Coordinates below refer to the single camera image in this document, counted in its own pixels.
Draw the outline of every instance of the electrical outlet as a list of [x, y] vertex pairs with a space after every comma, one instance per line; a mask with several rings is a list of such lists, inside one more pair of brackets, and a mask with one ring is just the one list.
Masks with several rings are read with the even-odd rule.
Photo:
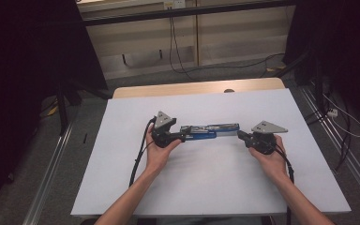
[[163, 2], [163, 9], [164, 10], [169, 10], [169, 9], [172, 9], [172, 8], [174, 8], [173, 1]]
[[337, 117], [337, 116], [338, 116], [338, 110], [336, 110], [336, 109], [329, 109], [328, 115], [329, 115], [329, 116], [332, 116], [332, 117]]
[[173, 8], [185, 8], [185, 7], [186, 7], [186, 0], [173, 1]]

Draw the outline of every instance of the white cable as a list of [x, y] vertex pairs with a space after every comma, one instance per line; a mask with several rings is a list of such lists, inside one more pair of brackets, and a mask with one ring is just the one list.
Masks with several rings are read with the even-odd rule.
[[[343, 113], [345, 113], [345, 114], [347, 114], [348, 116], [350, 116], [351, 119], [355, 120], [355, 121], [360, 125], [360, 122], [359, 122], [357, 119], [355, 119], [352, 115], [350, 115], [350, 114], [344, 112], [342, 109], [340, 109], [340, 107], [337, 106], [335, 103], [333, 103], [333, 101], [331, 101], [331, 100], [329, 99], [329, 97], [327, 97], [327, 96], [324, 95], [324, 94], [322, 94], [322, 95], [323, 95], [330, 103], [332, 103], [332, 105], [334, 105], [336, 108], [338, 108], [338, 109], [339, 109], [340, 111], [342, 111]], [[348, 134], [351, 134], [351, 135], [353, 135], [353, 136], [356, 137], [356, 138], [360, 138], [360, 135], [356, 135], [356, 134], [353, 134], [353, 133], [349, 132], [348, 130], [346, 130], [345, 128], [343, 128], [341, 125], [339, 125], [338, 123], [336, 123], [336, 121], [335, 121], [335, 119], [334, 119], [333, 116], [331, 116], [331, 117], [332, 117], [333, 123], [334, 123], [335, 125], [337, 125], [340, 129], [342, 129], [344, 132], [346, 132], [346, 133], [348, 133]]]

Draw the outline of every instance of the table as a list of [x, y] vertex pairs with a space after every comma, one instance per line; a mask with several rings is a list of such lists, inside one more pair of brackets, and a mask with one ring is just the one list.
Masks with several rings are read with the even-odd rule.
[[[148, 89], [156, 91], [151, 94]], [[235, 93], [222, 94], [223, 89], [234, 89]], [[167, 91], [171, 96], [162, 96]], [[295, 184], [323, 212], [350, 211], [291, 93], [280, 80], [264, 79], [115, 91], [114, 99], [107, 105], [71, 215], [101, 215], [128, 188], [145, 124], [158, 110], [178, 116], [171, 130], [178, 130], [182, 125], [239, 122], [241, 129], [249, 131], [262, 119], [287, 128], [289, 132], [281, 136], [295, 169]], [[136, 177], [144, 166], [145, 157]], [[236, 137], [220, 137], [178, 146], [134, 215], [141, 218], [211, 217], [285, 212], [286, 203], [244, 143]]]

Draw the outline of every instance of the finger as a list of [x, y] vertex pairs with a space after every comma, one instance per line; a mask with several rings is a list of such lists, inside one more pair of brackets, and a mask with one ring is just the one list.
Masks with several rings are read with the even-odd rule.
[[154, 128], [154, 124], [150, 125], [150, 127], [148, 127], [147, 133], [152, 133], [152, 132], [153, 132], [153, 128]]
[[169, 149], [169, 151], [172, 151], [175, 147], [177, 147], [181, 143], [180, 139], [176, 139], [173, 142], [171, 142], [165, 149]]
[[279, 150], [283, 151], [283, 153], [286, 153], [285, 148], [283, 147], [282, 137], [278, 136], [277, 134], [274, 135], [276, 137], [277, 145], [279, 146]]
[[147, 133], [145, 134], [145, 140], [150, 143], [153, 141], [153, 137], [151, 135], [152, 131], [153, 131], [153, 127], [154, 127], [154, 124], [151, 125], [148, 130], [147, 130]]
[[260, 152], [258, 152], [255, 148], [253, 148], [253, 147], [249, 147], [249, 153], [253, 156], [253, 157], [255, 157], [255, 158], [259, 158], [260, 156], [261, 156], [261, 153]]

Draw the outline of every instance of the human arm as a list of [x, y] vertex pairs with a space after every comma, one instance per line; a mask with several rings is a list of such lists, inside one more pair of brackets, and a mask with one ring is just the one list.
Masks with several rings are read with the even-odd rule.
[[98, 219], [96, 224], [127, 224], [134, 210], [143, 198], [147, 189], [165, 167], [171, 151], [181, 143], [171, 142], [167, 147], [160, 148], [153, 143], [152, 127], [145, 136], [147, 146], [147, 165], [139, 178], [130, 188], [116, 200], [110, 208]]
[[[276, 139], [277, 145], [279, 146], [277, 150], [283, 150], [286, 155], [281, 137], [276, 135]], [[249, 148], [249, 152], [259, 160], [264, 173], [277, 187], [301, 224], [334, 224], [292, 183], [291, 179], [286, 174], [285, 160], [278, 152], [275, 151], [268, 156], [259, 153], [254, 148]]]

